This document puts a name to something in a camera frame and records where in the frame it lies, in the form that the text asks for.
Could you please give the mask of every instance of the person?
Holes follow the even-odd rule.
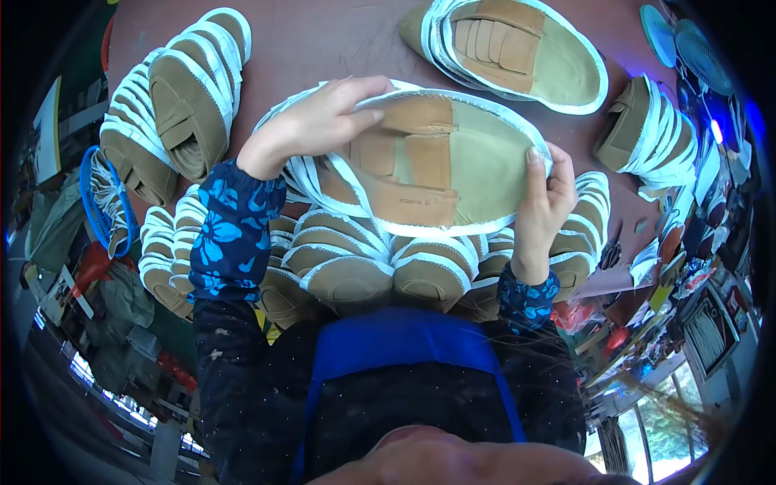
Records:
[[[251,302],[268,221],[286,200],[286,159],[342,147],[383,116],[354,113],[356,103],[391,90],[382,76],[328,82],[199,190],[209,212],[189,278],[200,417],[219,483],[599,483],[606,476],[582,456],[569,350],[549,317],[559,289],[549,248],[577,201],[572,161],[553,144],[549,178],[535,150],[525,161],[498,320],[389,307],[294,324],[272,347],[262,334]]]

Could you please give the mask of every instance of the red table surface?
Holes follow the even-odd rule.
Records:
[[[628,174],[608,170],[592,154],[593,143],[604,125],[606,112],[628,80],[642,72],[650,79],[670,86],[665,89],[676,105],[673,93],[676,71],[665,68],[653,55],[639,19],[641,0],[548,0],[546,3],[566,17],[605,58],[609,93],[604,105],[586,116],[555,113],[537,102],[505,102],[483,92],[470,91],[413,52],[399,38],[401,17],[420,0],[133,0],[121,2],[116,10],[110,41],[110,92],[149,51],[164,46],[173,36],[196,22],[210,9],[230,6],[242,12],[251,24],[251,59],[243,67],[240,112],[232,124],[228,157],[236,156],[258,120],[288,96],[311,88],[319,81],[384,74],[428,88],[446,88],[500,102],[533,123],[544,138],[567,151],[577,175],[603,171],[609,177],[613,234],[624,220],[622,257],[618,266],[597,271],[583,284],[581,296],[631,289],[633,282],[626,265],[652,239],[660,218],[657,203],[638,196],[639,181]],[[648,0],[660,9],[657,0]],[[174,201],[191,182],[180,178]],[[142,224],[149,204],[130,194],[138,223]],[[173,211],[174,204],[168,207]],[[305,209],[299,204],[283,210],[292,217]],[[650,224],[641,234],[633,228],[646,217]]]

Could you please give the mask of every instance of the blue floral sleeve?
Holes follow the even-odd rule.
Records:
[[[514,277],[507,264],[498,282],[499,316],[517,335],[530,334],[552,324],[549,314],[553,311],[553,298],[558,294],[559,285],[558,277],[550,269],[547,281],[528,286]]]
[[[191,253],[191,300],[254,301],[264,279],[268,224],[286,203],[286,182],[257,180],[235,161],[215,165],[199,187],[208,213]]]

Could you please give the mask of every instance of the person's right hand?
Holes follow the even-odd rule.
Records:
[[[271,180],[292,156],[338,150],[384,116],[378,109],[354,113],[355,105],[393,90],[385,76],[329,81],[248,138],[237,156],[237,166],[253,178]]]
[[[577,205],[574,167],[568,153],[547,142],[553,169],[545,178],[541,155],[531,147],[525,162],[525,199],[514,221],[511,269],[526,285],[540,285],[549,276],[549,249]]]

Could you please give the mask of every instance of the blue light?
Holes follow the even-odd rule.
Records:
[[[712,120],[712,133],[714,134],[714,141],[717,142],[717,144],[722,143],[722,131],[719,129],[719,123],[717,123],[717,120]]]

